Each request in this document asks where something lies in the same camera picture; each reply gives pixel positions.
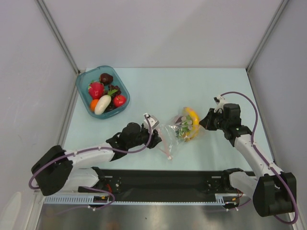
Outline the yellow fake banana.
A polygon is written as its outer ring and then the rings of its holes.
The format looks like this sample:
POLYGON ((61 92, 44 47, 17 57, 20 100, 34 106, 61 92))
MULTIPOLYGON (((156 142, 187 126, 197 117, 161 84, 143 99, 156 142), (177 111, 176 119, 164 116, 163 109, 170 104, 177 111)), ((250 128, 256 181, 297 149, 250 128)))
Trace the yellow fake banana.
POLYGON ((184 130, 183 138, 186 142, 195 138, 200 129, 200 119, 198 114, 190 107, 183 108, 183 117, 185 120, 182 120, 182 128, 184 130))

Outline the clear zip top bag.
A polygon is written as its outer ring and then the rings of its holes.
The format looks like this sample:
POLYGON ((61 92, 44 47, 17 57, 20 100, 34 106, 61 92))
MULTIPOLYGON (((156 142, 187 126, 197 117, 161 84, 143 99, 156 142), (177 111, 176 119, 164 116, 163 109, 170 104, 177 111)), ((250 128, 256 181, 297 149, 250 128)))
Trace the clear zip top bag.
MULTIPOLYGON (((183 117, 183 108, 179 113, 171 118, 167 123, 158 125, 156 130, 162 139, 161 144, 157 148, 166 155, 169 161, 173 160, 175 152, 178 151, 184 143, 187 143, 184 138, 184 130, 182 128, 182 120, 186 118, 183 117)), ((205 129, 200 126, 198 135, 192 140, 198 140, 205 134, 205 129)))

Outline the fake orange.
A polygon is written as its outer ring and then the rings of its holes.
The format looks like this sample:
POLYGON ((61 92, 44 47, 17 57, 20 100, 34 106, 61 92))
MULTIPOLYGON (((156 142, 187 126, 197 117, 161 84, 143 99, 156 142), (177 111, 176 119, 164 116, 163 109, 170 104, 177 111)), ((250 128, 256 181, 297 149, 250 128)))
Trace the fake orange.
POLYGON ((93 100, 91 101, 91 103, 90 103, 90 110, 91 110, 92 112, 94 112, 95 107, 96 107, 96 105, 97 105, 98 102, 99 102, 99 99, 93 99, 93 100))

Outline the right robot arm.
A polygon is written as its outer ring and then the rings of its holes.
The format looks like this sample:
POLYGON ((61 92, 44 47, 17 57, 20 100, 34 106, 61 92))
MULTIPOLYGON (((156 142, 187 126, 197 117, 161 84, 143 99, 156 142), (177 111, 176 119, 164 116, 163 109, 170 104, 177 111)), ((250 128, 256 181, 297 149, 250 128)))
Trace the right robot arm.
POLYGON ((253 142, 253 133, 241 124, 241 109, 238 104, 221 99, 208 111, 200 125, 206 130, 221 130, 224 137, 238 150, 250 165, 255 177, 241 169, 225 170, 227 177, 221 180, 226 192, 240 190, 253 202, 261 217, 277 216, 293 212, 298 215, 296 204, 296 178, 269 161, 253 142))

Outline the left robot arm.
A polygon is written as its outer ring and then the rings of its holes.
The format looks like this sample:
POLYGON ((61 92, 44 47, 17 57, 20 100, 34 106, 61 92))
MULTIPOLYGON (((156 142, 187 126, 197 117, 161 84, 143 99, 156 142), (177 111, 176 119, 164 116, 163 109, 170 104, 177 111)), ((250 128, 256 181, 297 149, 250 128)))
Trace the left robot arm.
POLYGON ((158 122, 151 118, 145 119, 142 125, 132 122, 104 143, 87 149, 69 151, 55 145, 31 168, 29 187, 39 189, 44 196, 80 192, 87 187, 100 192, 106 181, 98 164, 154 148, 162 141, 157 126, 158 122))

